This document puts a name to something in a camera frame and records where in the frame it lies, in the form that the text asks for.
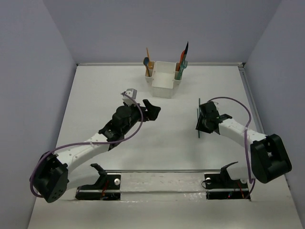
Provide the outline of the long teal chopstick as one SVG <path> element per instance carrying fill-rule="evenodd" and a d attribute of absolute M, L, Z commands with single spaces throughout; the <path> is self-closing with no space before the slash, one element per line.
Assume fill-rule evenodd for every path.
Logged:
<path fill-rule="evenodd" d="M 197 107 L 199 109 L 199 116 L 200 116 L 200 104 L 201 104 L 201 99 L 199 98 L 198 99 L 198 107 Z M 197 129 L 198 123 L 196 124 L 196 130 L 198 132 L 198 138 L 200 139 L 200 130 Z"/>

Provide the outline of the white utensil caddy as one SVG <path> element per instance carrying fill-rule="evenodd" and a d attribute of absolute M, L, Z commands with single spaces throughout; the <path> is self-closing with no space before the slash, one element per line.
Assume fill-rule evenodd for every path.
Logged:
<path fill-rule="evenodd" d="M 174 95 L 174 90 L 179 86 L 181 80 L 176 80 L 178 72 L 176 67 L 178 62 L 153 61 L 154 68 L 152 76 L 145 73 L 145 79 L 151 86 L 153 97 L 170 99 Z"/>

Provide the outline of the long orange chopstick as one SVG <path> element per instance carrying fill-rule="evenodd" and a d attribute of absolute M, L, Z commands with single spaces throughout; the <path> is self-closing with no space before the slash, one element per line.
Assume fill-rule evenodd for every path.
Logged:
<path fill-rule="evenodd" d="M 148 62 L 150 61 L 148 48 L 146 48 L 146 53 L 147 53 L 147 57 L 145 58 L 145 59 L 146 59 L 146 61 L 145 61 L 145 66 L 146 66 L 146 69 L 147 69 L 147 72 L 148 72 L 147 64 L 148 64 Z"/>

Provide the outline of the teal plastic knife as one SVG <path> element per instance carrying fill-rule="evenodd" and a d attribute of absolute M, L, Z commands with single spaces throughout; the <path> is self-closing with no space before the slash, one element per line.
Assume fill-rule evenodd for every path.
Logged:
<path fill-rule="evenodd" d="M 177 80 L 181 80 L 184 69 L 185 69 L 184 65 L 181 64 L 179 72 L 177 74 Z"/>

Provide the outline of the teal plastic fork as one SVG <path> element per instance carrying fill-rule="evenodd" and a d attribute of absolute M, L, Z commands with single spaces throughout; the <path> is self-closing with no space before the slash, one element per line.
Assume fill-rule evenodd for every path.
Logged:
<path fill-rule="evenodd" d="M 187 67 L 188 62 L 186 60 L 182 61 L 180 64 L 179 72 L 177 74 L 176 80 L 181 80 L 182 79 L 182 74 L 184 69 Z"/>

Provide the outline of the orange plastic knife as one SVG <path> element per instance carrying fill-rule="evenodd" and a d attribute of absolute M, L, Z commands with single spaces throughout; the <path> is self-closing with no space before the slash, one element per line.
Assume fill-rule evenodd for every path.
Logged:
<path fill-rule="evenodd" d="M 179 64 L 176 67 L 176 71 L 178 72 L 180 70 L 181 64 L 183 63 L 184 59 L 185 59 L 185 51 L 186 49 L 183 50 L 181 57 L 180 57 L 180 61 Z"/>

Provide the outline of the black handled steel knife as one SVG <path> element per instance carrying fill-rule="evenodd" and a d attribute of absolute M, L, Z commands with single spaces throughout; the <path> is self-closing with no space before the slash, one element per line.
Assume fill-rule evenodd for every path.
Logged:
<path fill-rule="evenodd" d="M 185 58 L 186 58 L 186 55 L 187 55 L 187 52 L 188 52 L 188 46 L 189 46 L 189 42 L 187 42 L 187 45 L 185 47 L 186 51 L 185 51 Z"/>

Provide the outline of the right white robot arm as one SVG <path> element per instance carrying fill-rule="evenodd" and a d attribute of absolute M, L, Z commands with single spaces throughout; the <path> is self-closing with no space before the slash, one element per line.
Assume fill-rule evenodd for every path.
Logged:
<path fill-rule="evenodd" d="M 292 170 L 292 164 L 279 135 L 265 135 L 235 121 L 228 114 L 219 114 L 214 102 L 199 105 L 196 130 L 217 133 L 244 147 L 246 163 L 231 162 L 221 168 L 219 181 L 224 187 L 237 180 L 257 180 L 266 184 Z"/>

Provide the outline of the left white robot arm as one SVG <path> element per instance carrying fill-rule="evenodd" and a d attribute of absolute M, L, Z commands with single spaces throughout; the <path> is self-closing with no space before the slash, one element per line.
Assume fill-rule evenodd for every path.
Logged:
<path fill-rule="evenodd" d="M 126 134 L 135 124 L 142 125 L 157 119 L 161 108 L 152 105 L 147 99 L 143 100 L 143 104 L 140 106 L 131 99 L 128 104 L 119 106 L 111 120 L 88 140 L 45 152 L 30 176 L 32 194 L 48 203 L 58 200 L 72 187 L 72 171 L 91 158 L 131 139 L 139 130 L 136 129 L 130 136 Z"/>

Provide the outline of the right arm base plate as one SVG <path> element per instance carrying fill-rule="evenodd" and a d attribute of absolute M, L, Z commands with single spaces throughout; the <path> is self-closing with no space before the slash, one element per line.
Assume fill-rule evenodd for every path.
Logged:
<path fill-rule="evenodd" d="M 221 180 L 220 174 L 205 174 L 201 182 L 206 191 L 207 200 L 244 199 L 249 194 L 247 184 L 238 180 Z"/>

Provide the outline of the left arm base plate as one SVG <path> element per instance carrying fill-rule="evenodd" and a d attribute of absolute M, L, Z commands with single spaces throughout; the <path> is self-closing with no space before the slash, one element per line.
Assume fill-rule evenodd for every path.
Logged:
<path fill-rule="evenodd" d="M 76 190 L 77 200 L 120 200 L 121 199 L 121 174 L 108 173 L 105 177 L 98 178 L 93 185 L 80 186 Z"/>

